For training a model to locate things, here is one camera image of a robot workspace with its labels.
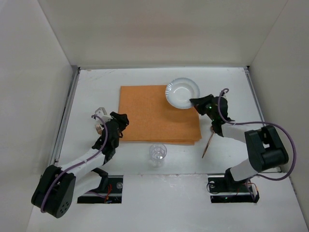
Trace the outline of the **white paper plate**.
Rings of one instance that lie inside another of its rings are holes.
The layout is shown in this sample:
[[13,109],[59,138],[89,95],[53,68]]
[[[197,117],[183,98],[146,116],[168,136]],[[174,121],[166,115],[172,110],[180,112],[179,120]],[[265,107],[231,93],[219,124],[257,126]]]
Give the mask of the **white paper plate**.
[[198,85],[189,78],[177,78],[171,81],[165,90],[165,96],[170,105],[177,109],[193,107],[190,99],[200,97]]

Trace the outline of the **orange cloth napkin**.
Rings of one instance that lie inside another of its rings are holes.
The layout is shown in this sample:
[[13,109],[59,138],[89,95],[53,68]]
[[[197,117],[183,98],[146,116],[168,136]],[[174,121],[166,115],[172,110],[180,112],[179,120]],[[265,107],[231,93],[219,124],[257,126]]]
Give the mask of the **orange cloth napkin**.
[[120,88],[118,113],[129,120],[122,141],[193,145],[201,139],[196,110],[171,106],[165,90],[164,85]]

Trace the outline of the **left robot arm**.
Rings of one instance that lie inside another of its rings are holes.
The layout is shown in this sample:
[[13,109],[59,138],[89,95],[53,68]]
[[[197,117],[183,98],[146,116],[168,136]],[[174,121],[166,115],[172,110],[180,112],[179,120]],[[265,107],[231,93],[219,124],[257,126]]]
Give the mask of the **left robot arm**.
[[31,203],[42,213],[62,217],[71,203],[85,193],[97,196],[110,193],[109,175],[101,167],[116,153],[123,131],[129,125],[127,114],[111,112],[109,115],[92,115],[99,121],[100,137],[81,157],[65,165],[48,166],[32,195]]

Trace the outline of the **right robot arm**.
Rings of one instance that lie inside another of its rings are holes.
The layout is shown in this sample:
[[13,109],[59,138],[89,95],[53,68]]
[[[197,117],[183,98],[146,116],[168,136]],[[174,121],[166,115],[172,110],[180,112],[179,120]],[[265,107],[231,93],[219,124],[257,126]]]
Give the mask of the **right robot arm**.
[[228,168],[224,174],[224,187],[228,191],[236,189],[253,176],[275,168],[289,161],[288,153],[276,129],[290,138],[281,126],[270,122],[237,123],[228,116],[228,104],[223,95],[190,99],[200,115],[211,119],[212,130],[221,137],[232,138],[245,143],[248,158],[240,164]]

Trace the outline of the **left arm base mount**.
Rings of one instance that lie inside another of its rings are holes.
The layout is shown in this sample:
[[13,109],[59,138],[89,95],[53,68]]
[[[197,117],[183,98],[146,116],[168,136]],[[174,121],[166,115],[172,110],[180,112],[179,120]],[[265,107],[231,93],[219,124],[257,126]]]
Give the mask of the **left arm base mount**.
[[78,204],[120,204],[122,203],[123,175],[110,175],[104,187],[87,192],[78,198]]

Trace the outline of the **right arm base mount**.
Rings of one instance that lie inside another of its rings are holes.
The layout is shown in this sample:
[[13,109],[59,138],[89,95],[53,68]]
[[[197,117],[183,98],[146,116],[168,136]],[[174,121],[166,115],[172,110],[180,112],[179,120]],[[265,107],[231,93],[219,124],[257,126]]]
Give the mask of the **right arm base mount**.
[[258,203],[260,199],[257,185],[250,179],[228,185],[224,175],[209,175],[206,187],[211,203]]

